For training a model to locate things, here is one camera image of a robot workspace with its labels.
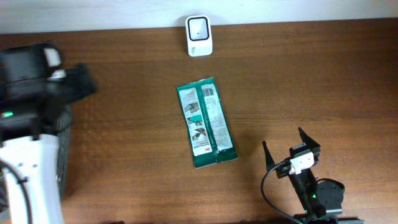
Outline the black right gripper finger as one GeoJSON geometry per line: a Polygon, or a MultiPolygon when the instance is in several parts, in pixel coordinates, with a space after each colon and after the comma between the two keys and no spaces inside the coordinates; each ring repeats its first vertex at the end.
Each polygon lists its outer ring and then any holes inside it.
{"type": "Polygon", "coordinates": [[[270,150],[267,147],[267,143],[265,141],[262,142],[262,146],[264,149],[265,159],[266,159],[266,170],[271,170],[275,167],[275,162],[273,157],[271,156],[270,150]]]}
{"type": "Polygon", "coordinates": [[[298,131],[302,142],[305,143],[310,149],[315,149],[320,147],[319,143],[317,143],[308,134],[306,134],[301,127],[298,127],[298,131]]]}

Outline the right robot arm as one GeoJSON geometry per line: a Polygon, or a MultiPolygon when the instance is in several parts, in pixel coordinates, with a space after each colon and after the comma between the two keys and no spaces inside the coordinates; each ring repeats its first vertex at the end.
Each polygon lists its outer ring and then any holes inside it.
{"type": "Polygon", "coordinates": [[[329,178],[318,179],[311,168],[319,161],[321,145],[302,128],[298,128],[302,143],[289,149],[290,156],[275,163],[267,143],[262,142],[266,159],[266,173],[261,180],[261,194],[265,202],[291,223],[364,223],[355,217],[340,218],[343,213],[345,185],[329,178]],[[289,215],[277,208],[266,196],[265,180],[275,172],[278,179],[288,177],[304,209],[304,214],[289,215]]]}

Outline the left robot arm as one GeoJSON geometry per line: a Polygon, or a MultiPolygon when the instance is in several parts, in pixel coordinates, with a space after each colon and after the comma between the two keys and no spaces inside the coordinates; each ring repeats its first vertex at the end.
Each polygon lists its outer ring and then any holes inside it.
{"type": "Polygon", "coordinates": [[[53,42],[1,51],[1,207],[13,223],[63,223],[70,107],[96,90],[53,42]]]}

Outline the green 3M wipes package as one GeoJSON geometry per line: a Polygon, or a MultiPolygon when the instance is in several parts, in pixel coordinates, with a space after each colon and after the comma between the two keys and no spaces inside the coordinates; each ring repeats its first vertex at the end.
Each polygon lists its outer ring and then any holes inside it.
{"type": "Polygon", "coordinates": [[[238,158],[213,77],[177,87],[193,165],[199,169],[238,158]]]}

